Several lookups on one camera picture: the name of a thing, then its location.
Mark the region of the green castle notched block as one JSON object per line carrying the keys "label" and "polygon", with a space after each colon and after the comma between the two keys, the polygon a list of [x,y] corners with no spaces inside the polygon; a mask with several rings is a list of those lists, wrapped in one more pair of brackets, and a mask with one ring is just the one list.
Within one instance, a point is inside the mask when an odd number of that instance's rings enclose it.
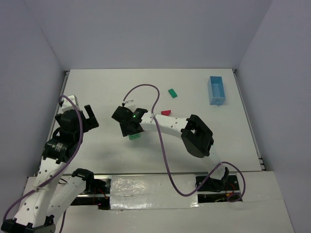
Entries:
{"label": "green castle notched block", "polygon": [[129,137],[129,140],[135,140],[135,139],[140,138],[140,133],[130,134],[128,135],[128,137]]}

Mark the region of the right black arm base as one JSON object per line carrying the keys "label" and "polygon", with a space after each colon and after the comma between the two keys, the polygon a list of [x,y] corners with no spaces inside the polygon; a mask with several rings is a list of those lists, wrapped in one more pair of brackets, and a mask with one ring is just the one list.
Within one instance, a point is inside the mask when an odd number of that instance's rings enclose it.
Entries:
{"label": "right black arm base", "polygon": [[227,199],[234,201],[241,195],[237,175],[229,175],[225,172],[222,180],[208,178],[204,183],[205,176],[196,176],[195,188],[200,202],[226,202]]}

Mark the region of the blue plastic box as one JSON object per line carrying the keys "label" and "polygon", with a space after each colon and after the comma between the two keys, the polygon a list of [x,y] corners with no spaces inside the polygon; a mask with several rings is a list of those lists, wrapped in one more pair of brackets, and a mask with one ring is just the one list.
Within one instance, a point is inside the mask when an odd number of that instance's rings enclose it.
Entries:
{"label": "blue plastic box", "polygon": [[221,76],[210,76],[208,83],[208,97],[210,105],[222,105],[225,101],[225,90]]}

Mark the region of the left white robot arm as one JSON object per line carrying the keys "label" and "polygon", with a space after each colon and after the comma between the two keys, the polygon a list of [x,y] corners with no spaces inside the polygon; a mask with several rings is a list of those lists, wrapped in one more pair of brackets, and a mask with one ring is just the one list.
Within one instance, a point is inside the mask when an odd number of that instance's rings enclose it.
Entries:
{"label": "left white robot arm", "polygon": [[42,153],[41,167],[31,191],[17,203],[22,207],[11,218],[4,218],[1,230],[5,233],[53,233],[61,215],[82,192],[89,192],[94,173],[78,168],[71,180],[55,193],[66,165],[77,153],[81,145],[80,137],[99,123],[90,105],[85,106],[88,117],[78,108],[61,108],[62,113],[55,116],[59,124]]}

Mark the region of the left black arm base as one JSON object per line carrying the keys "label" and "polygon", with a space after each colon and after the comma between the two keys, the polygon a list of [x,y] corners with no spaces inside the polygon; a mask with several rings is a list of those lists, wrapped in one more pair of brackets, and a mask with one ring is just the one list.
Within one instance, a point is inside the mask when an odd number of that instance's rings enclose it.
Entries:
{"label": "left black arm base", "polygon": [[97,206],[100,210],[110,210],[110,178],[96,178],[94,173],[83,168],[76,169],[71,177],[79,177],[86,184],[71,206]]}

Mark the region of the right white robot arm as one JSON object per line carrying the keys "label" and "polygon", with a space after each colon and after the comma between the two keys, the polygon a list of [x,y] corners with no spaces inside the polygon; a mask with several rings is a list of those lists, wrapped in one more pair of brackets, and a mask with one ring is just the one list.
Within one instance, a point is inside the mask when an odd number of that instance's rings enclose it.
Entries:
{"label": "right white robot arm", "polygon": [[153,114],[142,108],[131,111],[119,106],[112,118],[120,124],[123,136],[160,129],[161,133],[181,139],[187,152],[202,159],[209,172],[221,163],[214,147],[213,132],[197,115],[176,118]]}

